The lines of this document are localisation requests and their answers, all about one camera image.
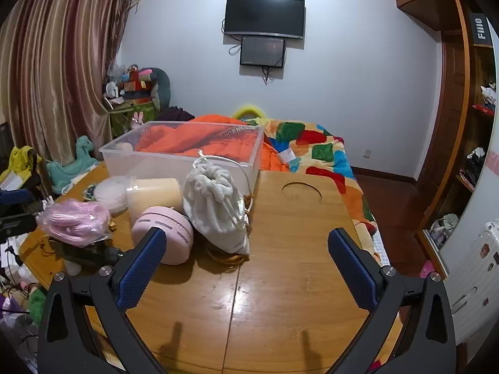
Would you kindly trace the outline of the stuffed toys pile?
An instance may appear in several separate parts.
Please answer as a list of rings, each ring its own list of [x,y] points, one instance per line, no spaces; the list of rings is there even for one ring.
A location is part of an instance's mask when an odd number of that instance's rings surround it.
[[[103,100],[108,110],[152,104],[160,112],[169,107],[171,95],[170,78],[164,70],[132,64],[110,72]]]

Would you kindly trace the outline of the white cotton pad container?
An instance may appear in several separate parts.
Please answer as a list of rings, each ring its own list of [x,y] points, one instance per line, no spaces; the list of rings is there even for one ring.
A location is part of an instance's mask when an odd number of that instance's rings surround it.
[[[94,198],[111,215],[119,214],[128,207],[127,190],[131,179],[127,176],[111,176],[95,186]]]

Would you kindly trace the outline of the cream pads jar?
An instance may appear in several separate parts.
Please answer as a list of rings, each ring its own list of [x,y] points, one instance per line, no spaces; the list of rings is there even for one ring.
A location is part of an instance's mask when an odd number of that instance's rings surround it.
[[[131,178],[126,195],[132,224],[146,209],[154,206],[172,208],[183,213],[182,191],[175,178]]]

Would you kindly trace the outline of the clear plastic storage bin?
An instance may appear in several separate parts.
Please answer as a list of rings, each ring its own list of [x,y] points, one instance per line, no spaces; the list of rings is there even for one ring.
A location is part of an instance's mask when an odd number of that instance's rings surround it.
[[[228,170],[239,191],[257,180],[264,132],[260,126],[219,122],[147,122],[103,145],[110,176],[174,178],[181,185],[201,155]]]

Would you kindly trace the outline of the orange puffer jacket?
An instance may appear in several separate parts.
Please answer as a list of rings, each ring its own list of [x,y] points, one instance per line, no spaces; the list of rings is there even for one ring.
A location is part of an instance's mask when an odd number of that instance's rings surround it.
[[[260,170],[288,172],[278,152],[260,134],[260,130],[235,118],[211,114],[188,122],[153,124],[142,133],[135,149],[139,152],[196,157],[201,151],[248,163],[252,153],[260,161]]]

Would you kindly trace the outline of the large black wall monitor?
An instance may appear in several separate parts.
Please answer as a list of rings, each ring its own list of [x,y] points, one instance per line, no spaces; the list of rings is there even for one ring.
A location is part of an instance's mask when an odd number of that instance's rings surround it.
[[[227,0],[224,33],[303,39],[304,0]]]

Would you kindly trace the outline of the white drawstring pouch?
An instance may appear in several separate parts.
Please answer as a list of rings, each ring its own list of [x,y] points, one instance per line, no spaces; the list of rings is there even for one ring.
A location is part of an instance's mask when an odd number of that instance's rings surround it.
[[[223,156],[198,153],[183,185],[183,212],[217,250],[234,256],[250,254],[250,210],[253,193],[243,194],[223,162],[241,164]]]

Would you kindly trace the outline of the teal dinosaur plush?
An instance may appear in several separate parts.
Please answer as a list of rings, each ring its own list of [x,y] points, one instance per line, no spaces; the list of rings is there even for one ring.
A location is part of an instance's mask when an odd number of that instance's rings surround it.
[[[62,165],[58,161],[49,161],[46,164],[51,179],[51,188],[55,193],[62,194],[63,188],[67,187],[75,177],[90,171],[98,164],[98,160],[90,156],[94,149],[91,140],[86,135],[82,135],[76,139],[75,161],[67,165]]]

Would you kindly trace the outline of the small black wall monitor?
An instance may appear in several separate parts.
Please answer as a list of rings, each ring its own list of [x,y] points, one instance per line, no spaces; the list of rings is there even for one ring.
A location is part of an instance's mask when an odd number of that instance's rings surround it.
[[[239,64],[281,69],[284,64],[285,46],[283,38],[243,36]]]

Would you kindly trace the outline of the pink striped curtain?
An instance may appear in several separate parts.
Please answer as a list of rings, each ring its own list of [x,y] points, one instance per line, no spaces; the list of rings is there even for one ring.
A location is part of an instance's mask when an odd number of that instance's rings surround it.
[[[111,138],[103,86],[132,0],[18,0],[1,27],[1,115],[18,146],[63,165]]]

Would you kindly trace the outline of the pink bunny figure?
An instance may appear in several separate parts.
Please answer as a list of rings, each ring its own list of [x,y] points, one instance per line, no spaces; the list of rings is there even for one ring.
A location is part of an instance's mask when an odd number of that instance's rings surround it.
[[[134,112],[130,122],[131,129],[135,130],[141,127],[143,124],[144,124],[144,112]]]

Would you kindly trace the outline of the wooden wardrobe shelf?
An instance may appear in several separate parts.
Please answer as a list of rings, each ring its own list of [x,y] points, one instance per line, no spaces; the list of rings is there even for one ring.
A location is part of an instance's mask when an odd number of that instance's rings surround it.
[[[494,45],[474,45],[469,14],[486,15],[476,0],[396,0],[405,14],[439,33],[441,82],[436,118],[416,187],[425,211],[416,238],[436,270],[448,274],[443,248],[477,192],[496,115],[497,58]],[[492,38],[492,25],[488,19]]]

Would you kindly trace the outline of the black Fiio box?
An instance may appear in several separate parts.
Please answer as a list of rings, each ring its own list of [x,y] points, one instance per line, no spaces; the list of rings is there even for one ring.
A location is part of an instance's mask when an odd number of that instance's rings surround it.
[[[470,13],[468,16],[474,45],[492,46],[492,38],[486,16],[479,13]]]

